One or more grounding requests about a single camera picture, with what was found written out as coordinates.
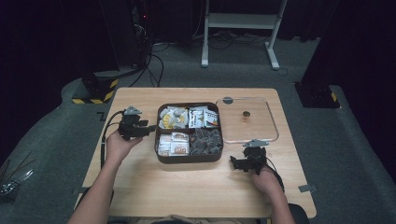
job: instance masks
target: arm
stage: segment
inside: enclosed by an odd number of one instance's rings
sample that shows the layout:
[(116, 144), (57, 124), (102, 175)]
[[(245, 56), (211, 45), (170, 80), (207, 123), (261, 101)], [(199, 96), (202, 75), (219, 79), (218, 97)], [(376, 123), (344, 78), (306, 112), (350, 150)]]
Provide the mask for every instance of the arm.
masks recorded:
[(268, 168), (263, 168), (260, 175), (252, 172), (252, 179), (257, 189), (266, 194), (270, 200), (273, 223), (294, 224), (295, 222), (289, 209), (288, 200), (274, 173)]
[(125, 141), (118, 131), (107, 138), (105, 164), (68, 223), (107, 223), (117, 171), (131, 148), (142, 140)]

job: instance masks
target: black food container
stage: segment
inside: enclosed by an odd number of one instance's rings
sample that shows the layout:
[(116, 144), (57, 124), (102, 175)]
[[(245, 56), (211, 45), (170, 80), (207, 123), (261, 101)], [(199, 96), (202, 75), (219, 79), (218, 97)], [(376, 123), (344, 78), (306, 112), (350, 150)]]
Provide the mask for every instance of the black food container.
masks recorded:
[[(169, 107), (185, 108), (190, 111), (190, 108), (196, 108), (201, 106), (207, 106), (207, 109), (217, 113), (217, 125), (213, 127), (202, 127), (202, 128), (189, 128), (187, 124), (184, 128), (168, 128), (160, 127), (160, 122), (162, 120), (161, 113)], [(155, 134), (155, 152), (157, 154), (158, 160), (162, 163), (194, 163), (194, 162), (212, 162), (218, 161), (221, 157), (223, 150), (223, 137), (221, 131), (221, 122), (219, 117), (219, 108), (209, 102), (202, 103), (177, 103), (177, 104), (166, 104), (160, 106), (158, 109), (157, 116), (157, 129)], [(168, 156), (159, 153), (160, 138), (163, 134), (168, 135), (172, 133), (184, 133), (189, 137), (189, 153), (177, 156)]]

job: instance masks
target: yellow and black hazard tape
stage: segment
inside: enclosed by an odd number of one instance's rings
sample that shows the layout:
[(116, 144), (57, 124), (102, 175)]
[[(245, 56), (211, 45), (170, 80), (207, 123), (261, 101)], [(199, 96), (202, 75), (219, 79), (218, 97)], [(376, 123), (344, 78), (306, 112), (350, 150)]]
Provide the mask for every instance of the yellow and black hazard tape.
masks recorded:
[(110, 86), (107, 90), (107, 94), (103, 99), (97, 99), (97, 98), (73, 98), (73, 103), (78, 104), (78, 105), (83, 105), (83, 104), (106, 104), (111, 97), (114, 94), (114, 90), (116, 89), (117, 84), (119, 83), (119, 80), (116, 79), (110, 83)]

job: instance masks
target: wrist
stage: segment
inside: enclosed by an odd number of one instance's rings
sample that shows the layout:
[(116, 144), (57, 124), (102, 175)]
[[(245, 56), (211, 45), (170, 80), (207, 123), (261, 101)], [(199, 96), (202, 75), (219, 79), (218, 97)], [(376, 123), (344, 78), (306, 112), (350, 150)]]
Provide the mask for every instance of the wrist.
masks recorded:
[(286, 195), (283, 193), (283, 191), (269, 194), (268, 199), (270, 200), (273, 206), (276, 206), (278, 204), (288, 203), (288, 199), (286, 198)]
[(115, 170), (117, 172), (120, 166), (121, 166), (120, 161), (106, 160), (103, 168)]

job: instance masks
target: hand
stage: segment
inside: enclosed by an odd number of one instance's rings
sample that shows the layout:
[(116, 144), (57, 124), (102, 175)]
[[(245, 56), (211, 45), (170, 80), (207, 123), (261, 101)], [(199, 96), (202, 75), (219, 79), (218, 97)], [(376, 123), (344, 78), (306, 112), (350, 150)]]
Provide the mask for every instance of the hand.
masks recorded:
[(276, 179), (274, 172), (268, 167), (263, 167), (257, 175), (254, 170), (250, 170), (256, 188), (268, 197), (283, 194), (283, 190)]
[(106, 140), (106, 162), (120, 166), (131, 149), (139, 144), (143, 138), (132, 140), (123, 139), (118, 131), (112, 133)]

